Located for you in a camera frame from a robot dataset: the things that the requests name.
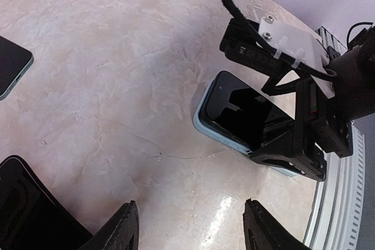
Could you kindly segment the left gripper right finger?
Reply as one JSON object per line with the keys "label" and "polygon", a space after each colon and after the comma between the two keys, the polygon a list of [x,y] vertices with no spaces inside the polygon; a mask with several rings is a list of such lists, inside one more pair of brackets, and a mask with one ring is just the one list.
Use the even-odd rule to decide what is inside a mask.
{"label": "left gripper right finger", "polygon": [[257,200],[248,199],[243,213],[246,249],[308,249],[291,235]]}

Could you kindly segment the light blue phone case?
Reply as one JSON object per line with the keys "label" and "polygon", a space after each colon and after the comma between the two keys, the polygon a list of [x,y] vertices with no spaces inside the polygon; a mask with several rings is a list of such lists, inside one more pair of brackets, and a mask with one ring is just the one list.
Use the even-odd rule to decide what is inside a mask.
{"label": "light blue phone case", "polygon": [[270,140],[271,129],[282,129],[293,121],[255,89],[225,71],[209,83],[193,116],[199,132],[248,157]]}

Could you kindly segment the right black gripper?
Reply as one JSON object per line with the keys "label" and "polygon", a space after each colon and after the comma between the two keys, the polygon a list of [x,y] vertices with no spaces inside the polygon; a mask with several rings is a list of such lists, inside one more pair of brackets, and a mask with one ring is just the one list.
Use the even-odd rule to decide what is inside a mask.
{"label": "right black gripper", "polygon": [[[298,78],[278,83],[291,71]],[[258,164],[279,167],[316,181],[326,180],[324,154],[340,158],[352,155],[352,126],[345,121],[336,101],[328,99],[313,79],[302,80],[302,71],[282,68],[265,73],[268,80],[261,91],[269,96],[295,92],[295,124],[270,135],[250,159]]]}

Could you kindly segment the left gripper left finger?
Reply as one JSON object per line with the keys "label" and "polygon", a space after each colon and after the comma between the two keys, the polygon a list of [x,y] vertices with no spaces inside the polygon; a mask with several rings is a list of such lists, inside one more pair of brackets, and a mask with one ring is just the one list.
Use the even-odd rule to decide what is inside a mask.
{"label": "left gripper left finger", "polygon": [[79,250],[137,250],[139,214],[134,200],[124,203]]}

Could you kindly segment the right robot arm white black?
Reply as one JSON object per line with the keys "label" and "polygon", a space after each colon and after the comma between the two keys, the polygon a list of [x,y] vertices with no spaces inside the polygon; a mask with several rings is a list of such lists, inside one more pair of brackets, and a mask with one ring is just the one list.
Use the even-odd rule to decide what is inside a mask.
{"label": "right robot arm white black", "polygon": [[374,113],[374,28],[362,30],[341,56],[329,54],[337,74],[328,98],[311,78],[295,86],[295,119],[251,154],[252,161],[316,181],[326,179],[324,155],[353,155],[351,121]]}

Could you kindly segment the black phone case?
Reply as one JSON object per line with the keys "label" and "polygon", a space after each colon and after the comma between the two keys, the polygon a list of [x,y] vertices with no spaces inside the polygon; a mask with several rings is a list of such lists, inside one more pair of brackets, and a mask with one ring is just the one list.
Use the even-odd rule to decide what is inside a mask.
{"label": "black phone case", "polygon": [[91,238],[24,159],[1,163],[1,249],[79,249]]}

